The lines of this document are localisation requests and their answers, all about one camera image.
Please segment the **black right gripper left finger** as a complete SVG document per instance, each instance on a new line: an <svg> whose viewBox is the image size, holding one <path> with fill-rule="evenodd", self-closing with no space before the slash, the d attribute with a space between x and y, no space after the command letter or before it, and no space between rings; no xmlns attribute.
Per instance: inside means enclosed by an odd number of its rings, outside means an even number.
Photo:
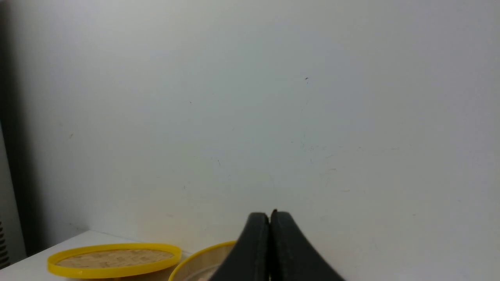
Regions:
<svg viewBox="0 0 500 281"><path fill-rule="evenodd" d="M270 223L263 212L252 212L234 247L211 281L268 281Z"/></svg>

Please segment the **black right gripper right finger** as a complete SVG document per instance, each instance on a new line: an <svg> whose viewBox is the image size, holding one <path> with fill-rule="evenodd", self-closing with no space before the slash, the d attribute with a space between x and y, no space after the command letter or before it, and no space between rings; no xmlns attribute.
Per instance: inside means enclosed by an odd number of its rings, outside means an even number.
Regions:
<svg viewBox="0 0 500 281"><path fill-rule="evenodd" d="M343 281L312 246L289 212L270 216L270 280Z"/></svg>

